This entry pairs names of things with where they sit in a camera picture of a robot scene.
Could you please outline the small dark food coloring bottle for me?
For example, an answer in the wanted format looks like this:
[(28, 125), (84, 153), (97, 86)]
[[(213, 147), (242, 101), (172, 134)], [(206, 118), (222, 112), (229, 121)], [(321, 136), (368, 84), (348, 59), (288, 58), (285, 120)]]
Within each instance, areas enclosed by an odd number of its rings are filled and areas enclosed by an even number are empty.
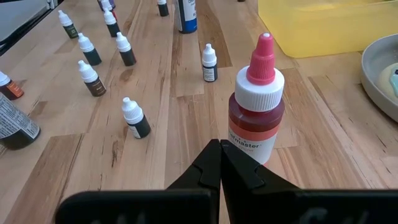
[(125, 121), (137, 139), (142, 139), (149, 135), (151, 131), (150, 124), (136, 101), (129, 97), (123, 98), (122, 111)]
[(104, 10), (104, 21), (109, 30), (110, 36), (117, 37), (117, 33), (120, 32), (120, 29), (114, 14), (108, 9)]
[(157, 6), (161, 17), (169, 15), (167, 0), (157, 0)]
[(136, 58), (129, 41), (121, 32), (117, 32), (116, 35), (116, 45), (125, 66), (133, 66), (136, 63)]
[(81, 51), (91, 66), (99, 65), (102, 60), (90, 39), (82, 33), (78, 34), (78, 43)]
[(214, 82), (218, 78), (217, 56), (210, 43), (205, 45), (202, 53), (203, 79), (206, 82)]

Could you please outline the small red food coloring bottle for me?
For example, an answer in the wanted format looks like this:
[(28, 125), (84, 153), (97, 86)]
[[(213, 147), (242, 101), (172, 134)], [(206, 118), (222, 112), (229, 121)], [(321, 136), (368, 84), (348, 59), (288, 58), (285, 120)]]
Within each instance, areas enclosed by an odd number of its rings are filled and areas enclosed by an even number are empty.
[(107, 9), (109, 12), (113, 14), (114, 18), (117, 19), (116, 13), (114, 11), (114, 6), (110, 3), (109, 0), (101, 0), (100, 3), (102, 11), (105, 11)]

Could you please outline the large blue food coloring bottle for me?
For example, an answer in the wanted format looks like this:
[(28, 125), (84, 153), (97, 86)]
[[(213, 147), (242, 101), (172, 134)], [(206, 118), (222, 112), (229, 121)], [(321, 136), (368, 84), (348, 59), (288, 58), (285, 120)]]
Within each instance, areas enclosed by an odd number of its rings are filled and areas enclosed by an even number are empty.
[(174, 0), (177, 30), (190, 34), (197, 30), (197, 12), (195, 0)]

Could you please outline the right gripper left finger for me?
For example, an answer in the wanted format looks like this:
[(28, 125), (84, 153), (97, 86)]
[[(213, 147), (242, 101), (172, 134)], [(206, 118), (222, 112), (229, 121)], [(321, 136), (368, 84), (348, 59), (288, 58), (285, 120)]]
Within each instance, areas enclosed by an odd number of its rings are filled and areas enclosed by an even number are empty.
[(212, 139), (166, 189), (80, 192), (59, 205), (55, 224), (218, 224), (220, 165)]

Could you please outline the yellow translucent plastic tray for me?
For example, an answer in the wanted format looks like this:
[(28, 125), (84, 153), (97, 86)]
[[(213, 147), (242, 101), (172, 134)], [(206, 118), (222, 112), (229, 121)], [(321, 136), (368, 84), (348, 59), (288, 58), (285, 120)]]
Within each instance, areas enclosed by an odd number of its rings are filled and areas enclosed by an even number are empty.
[(398, 34), (398, 0), (258, 0), (258, 13), (293, 58), (362, 51)]

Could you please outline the small brown food coloring bottle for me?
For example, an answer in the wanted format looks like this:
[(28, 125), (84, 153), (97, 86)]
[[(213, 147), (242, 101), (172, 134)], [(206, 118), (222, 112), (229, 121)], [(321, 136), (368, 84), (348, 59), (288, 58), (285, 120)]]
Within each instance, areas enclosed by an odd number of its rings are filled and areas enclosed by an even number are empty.
[(106, 88), (93, 67), (83, 60), (78, 61), (78, 66), (81, 78), (90, 93), (95, 97), (104, 95), (106, 93)]

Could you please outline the mint iced toy donut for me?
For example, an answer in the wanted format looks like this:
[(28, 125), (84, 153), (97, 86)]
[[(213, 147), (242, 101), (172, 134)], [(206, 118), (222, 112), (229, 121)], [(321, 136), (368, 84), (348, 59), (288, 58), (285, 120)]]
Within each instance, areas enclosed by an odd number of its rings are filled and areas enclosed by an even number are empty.
[(390, 100), (398, 104), (398, 62), (380, 73), (376, 85)]

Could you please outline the small red-orange food coloring bottle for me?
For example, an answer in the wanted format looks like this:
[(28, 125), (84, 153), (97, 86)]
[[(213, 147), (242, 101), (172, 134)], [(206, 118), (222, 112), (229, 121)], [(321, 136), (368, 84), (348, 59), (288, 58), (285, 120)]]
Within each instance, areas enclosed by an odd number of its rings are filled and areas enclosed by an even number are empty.
[(10, 100), (16, 100), (24, 94), (23, 90), (16, 82), (11, 80), (2, 71), (0, 71), (0, 92)]

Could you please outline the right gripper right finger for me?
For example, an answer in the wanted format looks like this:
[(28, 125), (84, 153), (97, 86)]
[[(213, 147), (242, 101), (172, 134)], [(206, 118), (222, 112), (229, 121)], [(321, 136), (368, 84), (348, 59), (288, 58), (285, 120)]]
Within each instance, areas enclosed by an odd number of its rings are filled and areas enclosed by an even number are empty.
[(398, 190), (301, 189), (221, 141), (230, 224), (398, 224)]

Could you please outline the grey round plate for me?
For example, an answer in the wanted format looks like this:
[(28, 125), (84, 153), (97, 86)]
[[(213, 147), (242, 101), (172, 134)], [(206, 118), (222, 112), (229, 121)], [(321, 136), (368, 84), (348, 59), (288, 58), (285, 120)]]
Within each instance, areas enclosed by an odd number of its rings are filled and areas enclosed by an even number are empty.
[(365, 48), (362, 54), (361, 83), (374, 104), (398, 123), (398, 103), (391, 100), (376, 86), (382, 71), (394, 63), (398, 63), (398, 34), (375, 40)]

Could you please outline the black metal table frame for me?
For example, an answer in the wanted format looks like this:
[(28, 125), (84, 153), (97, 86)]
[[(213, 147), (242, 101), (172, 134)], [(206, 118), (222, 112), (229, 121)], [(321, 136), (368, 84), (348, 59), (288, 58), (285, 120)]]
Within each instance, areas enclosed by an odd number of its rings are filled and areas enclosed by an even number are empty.
[(0, 0), (0, 56), (52, 10), (45, 0)]

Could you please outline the large red food coloring bottle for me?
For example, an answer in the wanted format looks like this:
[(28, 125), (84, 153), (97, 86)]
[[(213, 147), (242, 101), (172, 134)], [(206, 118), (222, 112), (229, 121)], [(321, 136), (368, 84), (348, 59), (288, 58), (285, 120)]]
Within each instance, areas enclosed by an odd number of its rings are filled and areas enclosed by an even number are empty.
[(285, 111), (285, 78), (275, 68), (274, 38), (259, 36), (250, 64), (236, 75), (228, 102), (228, 139), (264, 165), (271, 157)]

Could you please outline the large black food coloring bottle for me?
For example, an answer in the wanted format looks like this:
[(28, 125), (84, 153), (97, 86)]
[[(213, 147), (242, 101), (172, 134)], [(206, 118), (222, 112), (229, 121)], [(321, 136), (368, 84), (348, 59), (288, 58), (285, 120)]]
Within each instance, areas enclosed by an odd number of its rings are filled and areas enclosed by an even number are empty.
[(32, 144), (40, 135), (40, 127), (0, 93), (0, 145), (10, 150)]

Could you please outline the small green food coloring bottle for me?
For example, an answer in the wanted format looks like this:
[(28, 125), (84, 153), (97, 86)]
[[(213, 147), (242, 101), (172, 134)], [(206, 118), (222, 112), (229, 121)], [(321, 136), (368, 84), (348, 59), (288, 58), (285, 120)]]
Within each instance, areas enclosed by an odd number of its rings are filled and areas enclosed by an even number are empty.
[(58, 18), (69, 38), (77, 38), (78, 32), (69, 16), (65, 14), (62, 10), (58, 10)]

